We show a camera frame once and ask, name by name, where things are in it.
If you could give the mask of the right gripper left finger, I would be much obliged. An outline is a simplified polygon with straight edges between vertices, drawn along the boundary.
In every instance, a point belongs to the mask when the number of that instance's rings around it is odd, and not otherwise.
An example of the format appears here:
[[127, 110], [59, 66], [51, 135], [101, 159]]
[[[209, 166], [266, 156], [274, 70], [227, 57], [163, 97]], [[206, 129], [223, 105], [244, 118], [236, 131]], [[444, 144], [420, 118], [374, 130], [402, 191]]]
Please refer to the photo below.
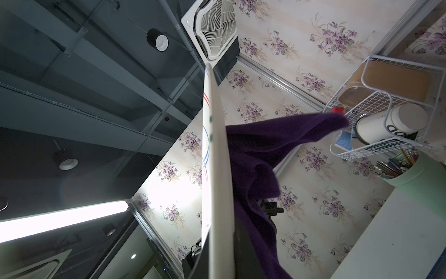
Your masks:
[[195, 245], [194, 250], [182, 259], [182, 269], [185, 279], [209, 279], [209, 247], [210, 247], [209, 230], [204, 241], [200, 239], [198, 246]]

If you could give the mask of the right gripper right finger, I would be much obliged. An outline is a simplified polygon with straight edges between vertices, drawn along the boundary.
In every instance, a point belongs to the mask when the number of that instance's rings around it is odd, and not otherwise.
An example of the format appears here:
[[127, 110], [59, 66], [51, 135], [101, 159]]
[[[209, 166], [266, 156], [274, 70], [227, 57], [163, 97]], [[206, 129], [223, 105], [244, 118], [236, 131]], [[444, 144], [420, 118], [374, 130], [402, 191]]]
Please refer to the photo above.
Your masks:
[[259, 258], [244, 225], [235, 219], [234, 259], [236, 279], [265, 279]]

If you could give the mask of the round plaid plate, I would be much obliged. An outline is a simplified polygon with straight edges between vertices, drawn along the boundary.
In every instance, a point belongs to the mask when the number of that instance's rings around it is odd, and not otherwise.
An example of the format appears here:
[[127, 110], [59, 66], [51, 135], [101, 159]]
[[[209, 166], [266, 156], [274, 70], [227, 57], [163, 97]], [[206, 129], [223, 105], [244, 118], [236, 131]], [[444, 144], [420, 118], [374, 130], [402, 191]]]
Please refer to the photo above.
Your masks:
[[209, 247], [209, 278], [236, 275], [230, 153], [224, 111], [212, 66], [206, 65], [202, 116], [202, 241]]

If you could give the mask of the purple cloth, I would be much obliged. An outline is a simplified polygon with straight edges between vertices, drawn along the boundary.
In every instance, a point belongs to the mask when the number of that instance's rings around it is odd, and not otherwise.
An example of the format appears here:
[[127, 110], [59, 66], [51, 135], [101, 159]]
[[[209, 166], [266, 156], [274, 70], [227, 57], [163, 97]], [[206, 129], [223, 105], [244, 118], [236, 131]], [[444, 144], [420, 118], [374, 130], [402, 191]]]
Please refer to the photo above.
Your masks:
[[226, 127], [235, 218], [247, 230], [266, 278], [290, 277], [279, 264], [274, 227], [258, 204], [280, 195], [273, 169], [298, 145], [317, 142], [348, 124], [338, 113], [314, 113]]

